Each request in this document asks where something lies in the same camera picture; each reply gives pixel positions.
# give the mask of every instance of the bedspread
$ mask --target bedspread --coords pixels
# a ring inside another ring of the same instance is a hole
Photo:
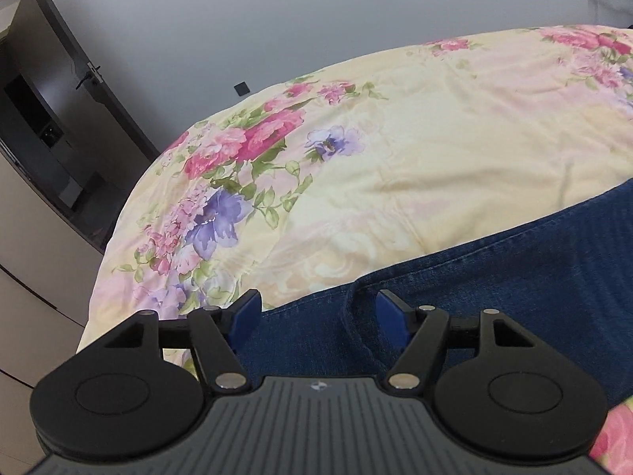
[[[80,347],[140,308],[174,319],[250,287],[276,308],[621,184],[632,44],[631,31],[589,26],[441,40],[195,123],[125,205]],[[632,407],[612,411],[593,451],[618,474],[633,473]]]

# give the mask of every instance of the floral pattern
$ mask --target floral pattern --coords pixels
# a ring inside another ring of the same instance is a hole
[[[631,45],[633,31],[585,25],[439,40],[195,123],[125,205],[82,345],[135,310],[175,319],[247,287],[279,307],[624,182]],[[618,475],[633,473],[631,408],[612,410],[591,452]]]

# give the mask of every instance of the door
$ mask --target door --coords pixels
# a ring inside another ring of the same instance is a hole
[[[103,250],[123,203],[158,151],[52,0],[20,0],[7,43],[18,76],[3,85],[4,93],[34,136],[27,141],[14,130],[6,137],[9,132],[0,128],[0,144],[48,203]],[[29,169],[36,150],[43,160]]]

